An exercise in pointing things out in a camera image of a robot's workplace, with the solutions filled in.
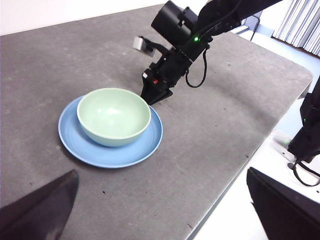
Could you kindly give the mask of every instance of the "table surface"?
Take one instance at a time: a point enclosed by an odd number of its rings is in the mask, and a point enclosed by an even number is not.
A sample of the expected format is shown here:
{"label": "table surface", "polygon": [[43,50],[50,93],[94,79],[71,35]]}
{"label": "table surface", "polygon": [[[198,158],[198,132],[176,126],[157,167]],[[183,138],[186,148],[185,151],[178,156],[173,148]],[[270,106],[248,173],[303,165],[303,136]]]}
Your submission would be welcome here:
{"label": "table surface", "polygon": [[[160,7],[1,37],[2,206],[76,169],[80,186],[62,240],[191,238],[311,82],[302,66],[235,34],[219,35],[203,86],[181,79],[173,96],[153,105],[164,133],[151,157],[123,169],[79,161],[59,139],[62,110],[98,88],[141,92],[152,59],[132,41],[143,35],[165,43],[150,27]],[[202,74],[199,58],[189,79]]]}

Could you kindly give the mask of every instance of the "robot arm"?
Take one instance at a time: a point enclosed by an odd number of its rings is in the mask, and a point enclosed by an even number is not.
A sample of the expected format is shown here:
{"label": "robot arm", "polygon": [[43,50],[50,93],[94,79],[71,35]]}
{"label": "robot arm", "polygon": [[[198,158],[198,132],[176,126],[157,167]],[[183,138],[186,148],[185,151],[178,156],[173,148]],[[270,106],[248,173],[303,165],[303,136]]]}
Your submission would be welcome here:
{"label": "robot arm", "polygon": [[189,7],[182,9],[168,1],[158,12],[151,26],[172,44],[170,50],[144,37],[135,38],[133,47],[152,56],[155,49],[162,53],[157,63],[151,63],[142,74],[141,97],[155,104],[170,97],[178,80],[206,51],[212,36],[228,32],[241,25],[241,20],[280,2],[281,0],[211,0],[197,16]]}

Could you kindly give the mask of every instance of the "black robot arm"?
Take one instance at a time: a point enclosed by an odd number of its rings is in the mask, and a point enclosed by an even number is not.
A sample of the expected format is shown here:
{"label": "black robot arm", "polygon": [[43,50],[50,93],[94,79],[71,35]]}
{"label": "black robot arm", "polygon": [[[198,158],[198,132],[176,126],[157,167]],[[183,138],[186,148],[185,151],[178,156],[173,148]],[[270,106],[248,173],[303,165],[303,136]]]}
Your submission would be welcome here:
{"label": "black robot arm", "polygon": [[[209,49],[212,36],[240,26],[241,20],[280,1],[212,0],[202,8],[199,16],[189,7],[182,9],[168,1],[151,26],[172,44],[172,48],[163,50],[162,46],[162,57],[143,72],[141,97],[150,105],[170,97],[173,94],[170,88],[188,72],[198,56]],[[143,42],[136,44],[135,48],[145,54],[150,55],[154,46],[159,49],[159,44],[144,37],[138,41]]]}
{"label": "black robot arm", "polygon": [[320,77],[312,91],[307,93],[300,108],[302,128],[294,136],[288,146],[288,151],[296,157],[294,164],[289,163],[296,178],[305,186],[313,187],[320,183],[310,185],[305,183],[298,175],[296,165],[300,165],[307,172],[319,177],[320,174],[311,170],[302,161],[310,163],[316,155],[320,154]]}

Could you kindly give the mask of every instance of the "green bowl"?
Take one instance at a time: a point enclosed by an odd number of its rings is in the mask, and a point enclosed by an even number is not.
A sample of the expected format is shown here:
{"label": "green bowl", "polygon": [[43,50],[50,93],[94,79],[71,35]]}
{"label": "green bowl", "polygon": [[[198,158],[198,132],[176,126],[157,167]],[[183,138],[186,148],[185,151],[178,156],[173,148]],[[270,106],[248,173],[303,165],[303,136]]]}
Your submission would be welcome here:
{"label": "green bowl", "polygon": [[148,127],[151,111],[137,94],[120,88],[89,92],[76,114],[86,135],[98,144],[120,147],[136,140]]}

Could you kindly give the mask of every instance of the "white wall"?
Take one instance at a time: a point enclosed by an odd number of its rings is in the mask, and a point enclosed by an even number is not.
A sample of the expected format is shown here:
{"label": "white wall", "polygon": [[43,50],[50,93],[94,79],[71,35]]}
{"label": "white wall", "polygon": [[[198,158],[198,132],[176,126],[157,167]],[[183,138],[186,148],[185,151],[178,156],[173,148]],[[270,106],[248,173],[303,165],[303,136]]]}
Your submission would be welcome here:
{"label": "white wall", "polygon": [[[166,0],[0,0],[0,34],[7,35],[41,27],[87,19],[147,6]],[[199,13],[206,0],[173,0]]]}
{"label": "white wall", "polygon": [[283,0],[263,10],[260,24],[272,30],[277,29],[286,15],[289,2]]}

